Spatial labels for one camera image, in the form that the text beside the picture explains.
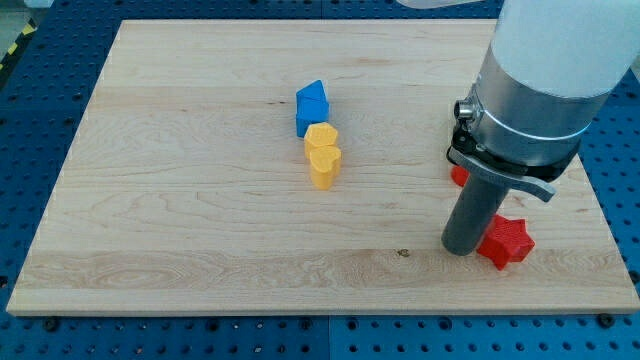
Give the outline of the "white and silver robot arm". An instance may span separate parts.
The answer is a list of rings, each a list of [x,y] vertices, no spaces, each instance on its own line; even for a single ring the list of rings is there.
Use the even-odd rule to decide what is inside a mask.
[[[639,0],[504,2],[481,69],[456,102],[461,196],[549,201],[581,138],[639,52]]]

